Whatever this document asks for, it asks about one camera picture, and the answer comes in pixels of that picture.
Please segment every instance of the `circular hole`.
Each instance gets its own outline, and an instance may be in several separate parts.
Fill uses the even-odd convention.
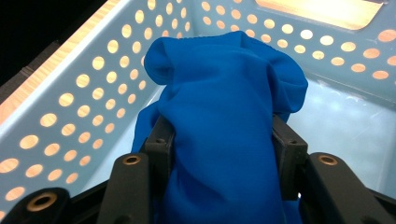
[[[333,39],[331,36],[329,36],[329,35],[324,35],[324,36],[320,39],[320,43],[321,43],[322,45],[325,45],[325,46],[331,45],[332,42],[334,42],[334,39]]]
[[[238,10],[236,10],[236,9],[233,9],[231,11],[231,16],[233,16],[233,18],[236,19],[236,20],[241,19],[241,13]]]
[[[216,25],[219,27],[219,29],[224,29],[225,28],[225,24],[224,21],[217,21]]]
[[[36,165],[29,167],[26,170],[25,175],[27,177],[35,177],[35,176],[38,176],[42,171],[43,171],[43,166],[41,164],[36,164]]]
[[[246,33],[248,36],[250,36],[252,38],[256,35],[253,30],[246,30]]]
[[[125,83],[120,84],[119,94],[123,95],[128,90],[128,86]]]
[[[52,126],[57,120],[57,117],[55,114],[48,113],[41,117],[40,124],[44,127],[50,127]]]
[[[121,29],[122,36],[128,38],[132,34],[132,27],[129,24],[125,24]]]
[[[172,5],[172,3],[168,3],[166,5],[166,14],[170,15],[170,14],[172,14],[172,11],[173,11],[173,5]]]
[[[0,174],[5,174],[15,170],[20,162],[15,158],[6,159],[0,162]]]
[[[113,83],[113,82],[115,82],[116,80],[117,80],[117,73],[115,73],[115,72],[113,72],[113,71],[111,71],[111,72],[109,72],[108,74],[107,74],[107,76],[106,76],[106,80],[107,80],[107,82],[108,83]]]
[[[92,60],[92,67],[95,70],[101,70],[105,66],[105,59],[98,56]]]
[[[15,189],[10,190],[6,194],[6,200],[7,201],[14,201],[22,196],[22,194],[25,192],[24,187],[16,187]]]
[[[122,68],[125,68],[125,67],[128,66],[128,64],[129,64],[129,58],[128,58],[128,56],[122,56],[122,57],[120,58],[120,66],[121,66]]]
[[[314,34],[310,30],[303,30],[300,33],[302,39],[311,39]]]
[[[99,147],[101,147],[103,144],[103,140],[102,139],[96,139],[93,144],[92,147],[93,149],[98,149]]]
[[[172,29],[176,29],[177,28],[177,19],[173,19],[172,20]]]
[[[44,149],[44,154],[46,156],[53,156],[56,153],[58,153],[59,149],[61,148],[61,146],[59,146],[59,144],[57,143],[52,143],[50,145],[48,145],[45,149]]]
[[[34,134],[27,135],[22,138],[20,141],[20,147],[23,149],[30,149],[32,147],[35,147],[38,143],[38,137]]]
[[[237,25],[231,25],[231,31],[238,31],[239,27]]]
[[[143,90],[143,89],[145,89],[146,88],[146,81],[145,80],[143,80],[143,81],[141,81],[140,83],[139,83],[139,90]]]
[[[90,138],[91,138],[91,134],[89,132],[85,132],[85,133],[82,133],[79,135],[78,141],[81,144],[84,144],[84,143],[88,142],[90,140]]]
[[[61,169],[53,170],[51,173],[49,173],[48,180],[49,181],[57,180],[59,177],[61,177],[61,175],[62,175]]]
[[[368,59],[373,59],[378,57],[380,53],[378,49],[367,49],[363,52],[363,56]]]
[[[386,71],[376,71],[373,73],[373,77],[375,79],[385,79],[385,78],[389,77],[389,73]]]
[[[76,84],[80,88],[85,88],[90,84],[90,77],[85,74],[81,74],[76,79]]]
[[[109,123],[107,124],[107,126],[105,127],[105,132],[106,133],[111,133],[114,130],[114,124],[113,123]]]
[[[346,42],[341,45],[341,50],[343,50],[345,52],[353,51],[353,50],[355,50],[355,48],[356,48],[356,44],[352,43],[352,42]]]
[[[249,14],[247,16],[247,21],[250,22],[251,24],[256,24],[257,23],[257,17],[256,15]]]
[[[271,36],[269,35],[262,35],[262,42],[269,43],[271,42]]]
[[[220,16],[225,14],[225,8],[223,6],[216,6],[216,11]]]
[[[106,102],[106,109],[110,110],[110,109],[114,108],[114,106],[116,106],[116,101],[114,99],[109,99]]]
[[[209,5],[209,3],[207,3],[207,2],[202,2],[202,3],[201,3],[201,6],[202,6],[202,8],[203,8],[205,11],[209,11],[209,10],[210,10],[210,5]]]
[[[61,133],[64,136],[71,135],[76,130],[76,126],[72,123],[66,124],[62,127]]]
[[[132,51],[133,51],[134,53],[140,52],[141,49],[142,49],[142,45],[140,44],[139,41],[136,41],[136,42],[134,42],[134,43],[132,44]]]
[[[131,95],[128,97],[128,103],[129,103],[130,105],[133,104],[135,100],[136,100],[136,95],[135,95],[135,94],[131,94]]]
[[[288,46],[288,41],[286,41],[284,39],[280,39],[280,40],[277,41],[277,45],[280,48],[284,49],[284,48],[286,48]]]
[[[91,161],[91,157],[85,156],[85,157],[81,158],[81,160],[79,161],[79,165],[86,166],[88,163],[90,163],[90,161]]]
[[[264,26],[267,27],[268,29],[273,29],[275,27],[275,22],[273,20],[265,20],[264,21]]]
[[[396,66],[396,55],[391,56],[390,58],[388,58],[388,64]]]
[[[344,62],[345,62],[345,61],[344,61],[343,58],[340,58],[340,57],[332,58],[332,64],[334,64],[335,66],[343,65]]]
[[[136,13],[134,14],[134,19],[136,20],[137,23],[142,23],[143,20],[145,19],[145,13],[142,10],[137,10]]]
[[[147,39],[147,40],[150,40],[151,39],[151,37],[152,37],[152,30],[151,30],[151,28],[146,28],[146,30],[145,30],[145,38]]]
[[[293,26],[290,24],[284,24],[282,26],[282,32],[289,35],[291,33],[293,33]]]
[[[73,173],[73,174],[69,175],[69,176],[66,178],[66,184],[72,184],[72,183],[74,183],[74,182],[77,180],[77,178],[78,178],[78,174],[77,174],[77,173]]]
[[[92,124],[94,126],[99,126],[99,125],[102,124],[102,122],[103,122],[103,116],[102,115],[95,116],[93,118],[93,120],[92,120]]]
[[[366,70],[366,66],[364,66],[364,64],[362,63],[355,63],[351,66],[352,71],[360,73],[360,72],[364,72],[364,70]]]
[[[203,17],[203,21],[206,25],[210,25],[212,21],[208,17]]]
[[[103,97],[104,94],[105,94],[105,91],[102,88],[96,88],[92,92],[92,97],[95,100],[100,100]]]
[[[155,5],[156,5],[155,0],[148,0],[148,9],[154,10]]]
[[[184,30],[186,32],[188,32],[190,30],[190,22],[189,21],[186,22],[186,25],[184,26]]]
[[[119,50],[119,42],[117,40],[110,40],[107,44],[107,50],[110,53],[115,53]]]
[[[163,16],[162,16],[162,15],[158,15],[158,16],[155,18],[155,24],[156,24],[158,27],[161,27],[161,26],[163,25]]]
[[[186,15],[187,15],[187,9],[183,7],[180,11],[180,17],[184,19],[186,18]]]
[[[61,97],[59,97],[59,105],[61,106],[70,106],[71,104],[73,104],[74,101],[74,96],[72,93],[64,93],[61,95]]]
[[[312,57],[316,60],[324,59],[324,53],[320,50],[316,50],[312,53]]]
[[[129,77],[131,78],[131,80],[137,79],[138,76],[139,76],[139,71],[137,71],[137,69],[133,69],[131,71],[131,73],[129,74]]]
[[[125,115],[125,109],[121,108],[119,111],[117,111],[117,118],[121,119]]]
[[[77,114],[78,114],[79,117],[85,118],[85,117],[87,117],[90,114],[90,111],[91,111],[91,109],[90,109],[90,107],[88,105],[82,105],[78,109]]]
[[[396,30],[385,30],[378,35],[382,42],[390,42],[396,38]]]
[[[305,47],[303,45],[297,45],[296,47],[294,47],[294,50],[297,53],[305,53]]]

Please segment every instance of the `basket hole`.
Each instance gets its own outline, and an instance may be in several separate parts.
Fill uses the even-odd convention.
[[[20,198],[24,192],[25,192],[25,188],[24,187],[16,187],[16,188],[10,190],[6,194],[6,200],[7,201],[14,201],[14,200]]]
[[[376,71],[373,73],[373,78],[375,79],[385,79],[389,77],[389,73],[386,71]]]
[[[345,52],[350,52],[355,50],[356,44],[353,42],[345,42],[344,44],[341,45],[341,50]]]
[[[53,156],[56,153],[58,153],[59,149],[61,148],[61,146],[59,146],[59,144],[57,143],[52,143],[50,145],[48,145],[45,149],[44,149],[44,154],[46,156]]]
[[[271,36],[269,36],[269,35],[262,35],[262,42],[268,44],[269,42],[271,42]]]
[[[92,124],[93,126],[99,126],[103,122],[103,116],[102,115],[97,115],[93,118]]]
[[[119,50],[119,42],[117,40],[110,40],[107,44],[107,50],[110,53],[115,53]]]
[[[115,82],[117,80],[117,73],[116,72],[113,72],[113,71],[111,71],[111,72],[109,72],[108,74],[107,74],[107,76],[106,76],[106,81],[108,82],[108,83],[113,83],[113,82]]]
[[[145,19],[145,13],[142,10],[137,10],[136,13],[134,14],[134,19],[136,20],[137,23],[142,23],[143,20]]]
[[[35,147],[37,145],[39,138],[34,135],[30,134],[22,138],[20,141],[20,147],[23,149],[30,149],[32,147]]]
[[[275,22],[271,19],[265,20],[264,26],[268,29],[273,29],[275,27]]]
[[[129,24],[125,24],[121,29],[122,36],[128,38],[132,34],[132,27]]]
[[[76,84],[80,88],[85,88],[90,84],[90,77],[86,74],[81,74],[77,77]]]
[[[44,115],[43,117],[41,117],[40,124],[41,124],[41,126],[48,128],[48,127],[52,126],[54,123],[56,123],[56,120],[57,120],[57,117],[55,114],[48,113],[48,114]]]
[[[91,161],[91,157],[85,156],[85,157],[81,158],[81,160],[79,161],[79,165],[86,166],[88,163],[90,163],[90,161]]]
[[[367,49],[363,52],[363,56],[368,59],[377,58],[381,52],[379,49]]]
[[[92,97],[95,100],[100,100],[103,97],[104,94],[105,94],[105,91],[102,88],[96,88],[92,92]]]
[[[209,5],[209,3],[207,3],[207,2],[202,2],[202,3],[201,3],[201,6],[202,6],[202,8],[203,8],[205,11],[209,11],[209,10],[210,10],[210,5]]]
[[[332,64],[335,66],[341,66],[344,64],[344,62],[345,62],[345,60],[341,57],[332,58]]]
[[[351,70],[356,73],[364,72],[364,70],[366,70],[366,66],[362,63],[355,63],[351,66]]]
[[[172,12],[173,12],[173,5],[172,5],[172,3],[168,3],[166,5],[166,14],[170,15],[170,14],[172,14]]]
[[[316,60],[324,59],[324,53],[320,50],[316,50],[312,53],[312,57]]]
[[[378,39],[382,42],[390,42],[396,39],[396,30],[384,30],[378,35]]]
[[[6,159],[0,162],[0,174],[5,174],[15,170],[20,162],[15,158]]]
[[[236,9],[233,9],[233,10],[231,11],[231,16],[232,16],[234,19],[236,19],[236,20],[241,19],[241,13],[240,13],[238,10],[236,10]]]
[[[285,49],[288,46],[288,41],[284,40],[284,39],[280,39],[277,41],[277,45],[282,48]]]
[[[77,115],[81,118],[85,118],[90,114],[90,107],[88,105],[82,105],[78,111],[77,111]]]
[[[95,70],[101,70],[105,66],[105,59],[98,56],[92,60],[92,67]]]
[[[55,180],[59,179],[59,177],[61,177],[61,175],[62,175],[61,169],[53,170],[51,173],[49,173],[48,180],[55,181]]]
[[[284,24],[282,26],[282,32],[289,35],[291,33],[293,33],[293,26],[290,24]]]
[[[43,166],[41,164],[36,164],[36,165],[29,167],[26,170],[25,175],[27,177],[35,177],[35,176],[38,176],[39,174],[41,174],[42,171],[43,171]]]
[[[73,184],[78,178],[77,173],[73,173],[66,178],[66,184]]]
[[[67,92],[61,95],[61,97],[59,97],[59,105],[61,106],[70,106],[71,104],[73,104],[74,101],[74,96],[72,93]]]
[[[79,135],[78,141],[81,144],[84,144],[84,143],[88,142],[90,140],[90,138],[91,138],[91,134],[89,132],[85,132],[85,133],[82,133]]]

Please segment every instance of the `blue fabric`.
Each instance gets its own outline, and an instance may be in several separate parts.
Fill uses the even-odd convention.
[[[272,114],[286,120],[303,105],[307,81],[298,64],[234,32],[159,38],[145,68],[167,86],[140,112],[133,151],[160,114],[176,130],[159,223],[298,223],[285,216],[271,142]]]

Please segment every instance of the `blue cloth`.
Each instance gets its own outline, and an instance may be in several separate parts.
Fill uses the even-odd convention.
[[[285,215],[290,212],[280,197],[271,133],[273,113],[286,120],[303,105],[307,81],[298,64],[234,32],[159,38],[145,68],[167,86],[157,103],[140,112],[133,151],[160,114],[176,130],[159,222],[297,222]]]

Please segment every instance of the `laundry basket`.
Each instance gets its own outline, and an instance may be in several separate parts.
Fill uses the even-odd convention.
[[[396,2],[351,0],[351,8],[366,2],[377,11],[346,27],[300,13],[315,12],[303,4],[315,1],[295,2],[300,9],[279,0],[106,2],[65,43],[68,54],[49,58],[56,66],[46,62],[33,74],[31,81],[45,78],[0,126],[0,219],[35,190],[62,187],[74,196],[108,178],[112,162],[131,149],[137,113],[161,92],[143,67],[156,38],[236,30],[304,69],[309,88],[290,126],[309,152],[343,158],[367,187],[395,198]]]

